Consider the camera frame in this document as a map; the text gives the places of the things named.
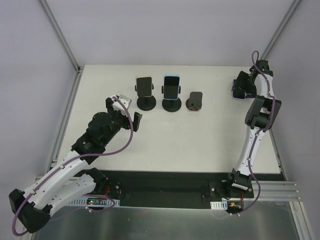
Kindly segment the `black phone lavender case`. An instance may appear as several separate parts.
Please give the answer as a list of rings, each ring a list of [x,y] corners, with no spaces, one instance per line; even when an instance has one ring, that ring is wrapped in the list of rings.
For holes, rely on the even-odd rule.
[[[233,99],[244,100],[246,98],[245,91],[242,90],[241,88],[236,87],[236,79],[234,79],[232,82],[231,93],[232,93],[231,97]]]

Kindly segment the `black phone cream case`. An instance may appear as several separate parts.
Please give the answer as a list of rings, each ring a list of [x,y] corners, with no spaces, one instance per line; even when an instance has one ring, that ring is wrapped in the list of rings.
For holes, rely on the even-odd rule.
[[[151,76],[138,76],[136,78],[135,91],[139,98],[148,98],[152,96],[153,82]]]

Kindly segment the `black round-base phone stand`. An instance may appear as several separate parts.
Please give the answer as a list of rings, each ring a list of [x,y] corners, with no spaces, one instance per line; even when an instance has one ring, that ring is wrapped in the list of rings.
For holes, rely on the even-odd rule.
[[[134,86],[134,90],[137,92],[136,105],[142,111],[150,111],[155,108],[157,101],[156,98],[152,95],[154,90],[154,84],[150,86],[150,96],[144,96],[143,91],[138,90],[138,84]]]

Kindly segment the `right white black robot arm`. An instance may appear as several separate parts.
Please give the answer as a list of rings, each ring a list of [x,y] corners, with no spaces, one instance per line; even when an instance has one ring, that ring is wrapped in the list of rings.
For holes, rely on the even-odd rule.
[[[253,166],[258,148],[282,106],[282,102],[274,95],[273,77],[268,61],[261,59],[254,62],[249,73],[241,71],[233,80],[232,97],[253,99],[253,102],[244,120],[247,129],[240,157],[225,184],[228,198],[241,197],[252,188]]]

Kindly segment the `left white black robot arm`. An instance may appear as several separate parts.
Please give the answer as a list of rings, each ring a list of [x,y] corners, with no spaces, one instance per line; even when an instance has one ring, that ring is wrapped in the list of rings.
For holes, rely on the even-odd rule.
[[[14,236],[35,233],[72,200],[105,191],[106,176],[97,168],[88,167],[98,157],[116,155],[130,145],[142,119],[138,112],[130,115],[131,103],[132,100],[124,95],[108,97],[106,111],[92,117],[84,134],[55,167],[25,190],[16,188],[9,194],[14,213],[11,225]],[[106,146],[121,129],[130,131],[128,142],[116,151],[107,152]]]

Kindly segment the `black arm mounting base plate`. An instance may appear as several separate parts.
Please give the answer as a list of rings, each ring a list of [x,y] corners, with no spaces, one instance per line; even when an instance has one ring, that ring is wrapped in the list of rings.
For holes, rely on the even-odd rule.
[[[215,190],[226,172],[104,170],[106,179],[92,194],[119,200],[122,207],[209,209],[226,193]]]

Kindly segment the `black phone blue case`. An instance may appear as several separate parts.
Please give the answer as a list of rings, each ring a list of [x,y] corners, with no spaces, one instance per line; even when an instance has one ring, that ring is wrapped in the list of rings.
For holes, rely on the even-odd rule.
[[[181,91],[180,76],[165,75],[163,80],[163,98],[165,100],[177,100]]]

